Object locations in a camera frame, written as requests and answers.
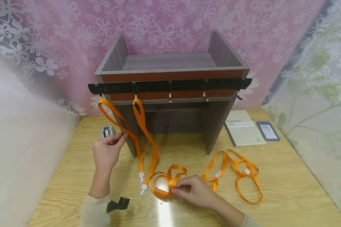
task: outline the wooden table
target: wooden table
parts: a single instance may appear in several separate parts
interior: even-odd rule
[[[261,108],[247,109],[247,112],[254,122],[272,121]],[[99,138],[100,128],[108,124],[103,116],[84,117],[80,121],[29,226],[79,225],[82,202],[95,170],[91,144]],[[264,193],[262,202],[250,205],[239,198],[234,188],[236,175],[229,166],[219,182],[218,194],[250,213],[262,226],[341,226],[341,213],[278,127],[273,126],[280,141],[234,148],[260,169],[258,179]],[[159,146],[156,171],[166,172],[171,164],[180,164],[187,168],[188,176],[201,175],[217,151],[233,148],[225,128],[210,156],[206,155],[202,135],[198,133],[158,134],[154,139]],[[146,171],[150,160],[149,153],[144,159]],[[220,166],[221,159],[209,176],[217,173]],[[166,186],[162,179],[157,184],[161,188]],[[140,187],[138,160],[125,145],[111,176],[111,196],[115,201],[120,196],[130,198],[130,204],[127,210],[111,212],[112,226],[223,226],[220,218],[210,210],[179,199],[160,200],[150,190],[141,197]],[[240,188],[247,198],[257,198],[252,179],[243,179]]]

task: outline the pink floral backdrop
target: pink floral backdrop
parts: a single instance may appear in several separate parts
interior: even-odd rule
[[[218,29],[254,80],[234,108],[260,107],[323,0],[0,0],[0,52],[30,87],[97,115],[88,83],[113,38],[130,54],[206,51]]]

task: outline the green leaf pattern curtain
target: green leaf pattern curtain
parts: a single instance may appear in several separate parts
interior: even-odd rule
[[[341,211],[341,0],[321,8],[263,108]]]

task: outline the orange lanyard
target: orange lanyard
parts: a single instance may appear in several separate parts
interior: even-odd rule
[[[118,116],[126,125],[127,129],[121,127],[115,120],[113,120],[111,117],[109,117],[109,115],[106,113],[106,111],[103,109],[103,107],[101,106],[102,104],[104,104],[105,106],[107,106],[113,114],[115,114],[116,116]],[[125,119],[123,118],[123,116],[121,115],[121,113],[117,110],[117,108],[108,100],[104,99],[104,98],[100,98],[99,103],[98,103],[98,107],[101,110],[101,112],[104,114],[104,116],[111,121],[114,125],[116,125],[117,127],[119,127],[122,131],[126,132],[130,138],[134,141],[135,144],[135,149],[136,149],[136,154],[139,158],[139,177],[140,177],[140,182],[143,182],[143,177],[144,177],[144,167],[143,167],[143,155],[140,151],[140,146],[139,143],[142,143],[145,147],[145,151],[147,150],[147,146],[145,143],[143,143],[142,141],[138,140],[138,137],[136,136],[136,134],[134,132],[132,132],[130,130],[130,127],[128,126],[128,124],[126,123]]]
[[[108,114],[106,113],[106,111],[102,108],[101,104],[106,105],[110,110],[112,110],[113,114],[117,115],[126,125],[127,129],[121,127],[115,120],[111,119],[111,117],[108,116]],[[142,141],[139,141],[136,134],[134,132],[132,132],[128,126],[128,124],[126,123],[125,119],[123,118],[123,116],[120,114],[120,112],[117,110],[117,108],[108,100],[104,99],[104,98],[100,98],[99,100],[99,109],[101,110],[101,112],[105,115],[105,117],[111,121],[113,124],[115,124],[116,126],[118,126],[121,130],[123,130],[124,132],[126,132],[127,134],[129,134],[130,138],[134,141],[135,144],[135,149],[137,152],[137,156],[139,158],[139,177],[141,179],[141,182],[144,182],[141,186],[141,193],[140,195],[142,196],[144,194],[144,192],[147,189],[147,186],[149,185],[152,193],[157,196],[158,198],[172,198],[172,193],[171,190],[173,188],[175,188],[177,181],[180,179],[180,177],[182,175],[186,175],[187,174],[187,169],[185,167],[182,167],[180,165],[177,164],[173,164],[170,166],[170,168],[168,169],[167,173],[164,172],[154,172],[155,167],[157,165],[158,162],[158,157],[159,157],[159,151],[158,151],[158,146],[156,145],[156,143],[154,142],[153,138],[151,137],[150,133],[148,132],[147,128],[146,128],[146,119],[145,119],[145,112],[144,112],[144,107],[141,103],[141,101],[138,98],[135,98],[133,101],[133,111],[134,111],[134,115],[135,118],[137,120],[137,123],[140,127],[140,129],[144,132],[145,136],[147,137],[147,139],[153,144],[153,152],[152,152],[152,160],[151,160],[151,165],[149,168],[149,172],[147,174],[146,180],[143,181],[143,177],[144,177],[144,168],[143,168],[143,155],[140,151],[140,147],[139,147],[139,143],[142,143],[145,146],[145,150],[147,150],[147,146],[145,143],[143,143]],[[232,160],[232,158],[228,155],[228,151],[231,151],[233,153],[235,153],[240,159],[236,160],[235,162]],[[216,159],[218,157],[218,155],[221,154],[223,157],[223,161],[222,161],[222,165],[221,165],[221,170],[218,172],[218,174],[216,174],[214,177],[212,178],[207,178],[207,175],[209,174],[209,172],[211,171],[212,167],[214,166]],[[247,169],[244,170],[243,172],[240,172],[240,170],[238,169],[237,165],[244,162]],[[205,171],[203,172],[201,179],[204,180],[205,182],[212,182],[212,190],[216,193],[218,190],[218,181],[220,179],[220,177],[223,176],[223,174],[226,171],[226,166],[227,163],[229,163],[229,165],[231,166],[231,168],[233,169],[233,171],[237,174],[237,179],[235,182],[235,190],[237,192],[237,194],[240,196],[240,198],[242,198],[245,202],[247,203],[259,203],[262,198],[263,198],[263,194],[261,192],[261,186],[259,183],[259,180],[257,179],[257,175],[259,173],[259,169],[252,164],[249,160],[245,159],[242,155],[240,155],[239,153],[228,149],[227,151],[219,151],[217,152],[211,162],[208,164],[207,168],[205,169]],[[176,176],[174,178],[172,178],[171,176],[171,170],[172,169],[179,169],[182,172],[176,174]],[[154,179],[154,184],[156,182],[156,180],[159,177],[163,177],[163,179],[165,179],[168,182],[168,192],[167,191],[163,191],[159,188],[157,188],[156,186],[153,186],[151,184],[151,178],[158,174],[158,176]],[[238,187],[238,181],[240,181],[241,179],[243,179],[244,177],[250,177],[254,180],[256,187],[259,191],[259,199],[255,202],[251,202],[249,200],[247,200],[241,193],[239,187]]]

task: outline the sleeve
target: sleeve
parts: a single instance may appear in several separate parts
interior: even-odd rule
[[[82,207],[80,227],[109,227],[111,218],[106,207],[110,201],[110,195],[102,199],[87,195]]]
[[[260,227],[259,223],[251,217],[248,213],[245,213],[244,221],[240,227]]]

